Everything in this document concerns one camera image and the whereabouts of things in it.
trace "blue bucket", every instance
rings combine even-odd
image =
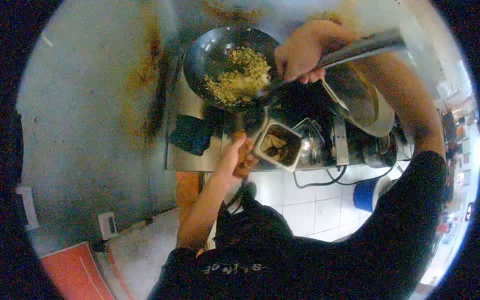
[[[353,192],[353,203],[356,208],[373,213],[377,206],[379,193],[391,183],[388,176],[372,178],[357,184]]]

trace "electrical cable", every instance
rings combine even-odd
[[[354,185],[354,184],[359,184],[359,183],[362,183],[362,182],[365,182],[367,180],[372,180],[372,179],[377,179],[377,178],[381,178],[385,175],[387,175],[388,173],[390,173],[391,170],[393,170],[393,168],[395,167],[395,165],[393,165],[385,174],[383,175],[380,175],[380,176],[377,176],[377,177],[372,177],[372,178],[368,178],[368,179],[363,179],[363,180],[359,180],[359,181],[356,181],[356,182],[352,182],[352,183],[342,183],[342,182],[338,182],[338,184],[340,185]],[[327,169],[327,173],[328,173],[328,176],[330,176],[331,179],[333,179],[332,175],[330,174],[330,172],[328,171]]]
[[[226,205],[227,209],[230,208],[239,198],[240,198],[240,203],[239,206],[231,213],[231,215],[234,215],[241,207],[243,204],[243,192],[245,190],[245,185],[247,184],[247,181],[245,179],[242,180],[241,185],[237,193],[233,196],[232,200]]]
[[[299,183],[297,181],[297,176],[295,175],[295,171],[293,171],[293,179],[295,181],[295,185],[299,189],[304,189],[304,188],[307,188],[309,186],[327,186],[327,185],[334,184],[335,182],[338,182],[342,178],[343,174],[345,174],[346,171],[347,171],[347,165],[343,166],[343,169],[342,169],[342,172],[340,173],[340,175],[335,179],[332,177],[333,180],[330,181],[330,182],[322,182],[322,183],[316,182],[316,183],[309,183],[309,184],[305,184],[305,185],[299,185]]]

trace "black shirt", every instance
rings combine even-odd
[[[445,165],[423,152],[350,238],[272,239],[168,257],[149,299],[401,299],[425,272]]]

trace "black wok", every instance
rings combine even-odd
[[[228,60],[230,49],[243,46],[263,54],[271,67],[269,74],[272,80],[279,79],[274,55],[278,45],[274,38],[257,29],[233,26],[216,28],[202,35],[190,46],[185,54],[183,73],[189,87],[207,105],[233,112],[264,107],[272,101],[272,98],[255,98],[244,105],[224,105],[205,87],[204,78],[205,75],[217,78],[220,73],[230,71],[231,63]]]

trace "hand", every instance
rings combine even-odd
[[[247,138],[246,134],[240,135],[237,140],[225,147],[225,154],[218,163],[215,172],[212,174],[212,176],[218,174],[218,177],[222,178],[222,181],[225,181],[225,184],[229,187],[240,180],[239,178],[233,176],[233,170],[235,170],[239,160],[240,147],[245,147],[247,153],[253,149],[253,145],[250,143],[250,139]],[[255,159],[253,155],[247,154],[247,167],[252,168],[256,163],[258,163],[258,160]]]
[[[317,68],[320,57],[336,51],[357,39],[352,32],[327,20],[306,23],[275,49],[275,61],[285,81],[306,84],[325,76],[325,69]]]

